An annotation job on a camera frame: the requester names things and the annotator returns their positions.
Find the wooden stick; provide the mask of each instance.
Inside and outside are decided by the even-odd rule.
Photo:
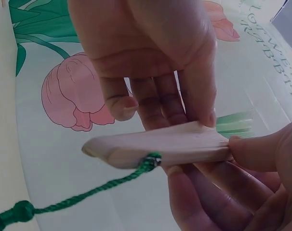
[[[116,168],[136,168],[150,152],[162,166],[232,160],[228,139],[198,122],[152,131],[92,138],[82,151]]]

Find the hand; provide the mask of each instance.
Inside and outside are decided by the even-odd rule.
[[[269,136],[231,139],[229,146],[235,162],[167,171],[180,228],[292,231],[292,123]]]
[[[137,110],[146,129],[188,120],[215,125],[216,36],[201,0],[68,0],[68,6],[117,120]]]

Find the pink tulip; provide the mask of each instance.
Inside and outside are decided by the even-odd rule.
[[[203,3],[210,16],[217,38],[222,41],[239,41],[240,36],[234,30],[233,24],[224,15],[223,7],[212,1],[204,1]]]
[[[42,85],[42,104],[54,123],[75,131],[94,124],[113,124],[104,103],[99,77],[85,53],[75,54],[54,67]]]

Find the green cord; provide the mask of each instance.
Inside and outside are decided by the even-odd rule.
[[[90,197],[101,191],[105,191],[114,188],[120,184],[134,180],[141,176],[143,173],[148,173],[155,169],[161,162],[161,155],[159,153],[150,153],[136,169],[136,171],[124,178],[111,180],[106,184],[92,189],[86,193],[73,196],[62,202],[54,205],[50,205],[46,208],[35,208],[29,201],[17,202],[13,208],[0,213],[0,231],[3,231],[8,225],[18,222],[28,222],[34,218],[36,214],[50,213],[59,211],[65,208],[72,207],[77,203],[83,201],[87,197]]]

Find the flower petal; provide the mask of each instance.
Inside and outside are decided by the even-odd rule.
[[[215,27],[215,33],[217,35],[218,40],[227,41],[227,42],[237,42],[239,39],[234,38],[230,34],[226,33],[223,29]]]
[[[89,128],[84,128],[81,126],[73,126],[72,130],[74,131],[90,131],[93,128],[93,125],[91,124],[91,126]]]
[[[220,21],[222,19],[226,19],[226,16],[223,12],[223,7],[220,4],[212,1],[203,1],[203,4],[211,21]]]
[[[230,36],[233,36],[234,28],[233,24],[228,21],[227,19],[220,20],[218,22],[214,22],[212,24],[214,27],[220,28],[225,31],[225,33],[229,34]]]
[[[233,33],[233,38],[235,38],[235,39],[238,39],[238,38],[240,38],[240,36],[239,36],[239,34],[237,33],[237,31],[236,31],[236,30],[234,30],[234,33]]]
[[[76,107],[60,91],[57,79],[58,68],[59,65],[54,67],[45,78],[41,90],[41,100],[45,113],[51,121],[65,128],[70,128],[77,122],[73,116]]]
[[[73,112],[73,115],[77,119],[76,126],[80,126],[83,128],[90,127],[91,122],[90,122],[90,114],[89,113],[81,112],[79,109],[76,108],[75,111]]]
[[[109,112],[105,104],[99,112],[90,114],[90,118],[94,124],[98,124],[98,125],[106,125],[106,124],[115,123],[114,117],[111,115],[111,113]]]
[[[59,66],[58,80],[63,95],[84,113],[95,113],[104,105],[99,77],[86,55],[73,55]]]

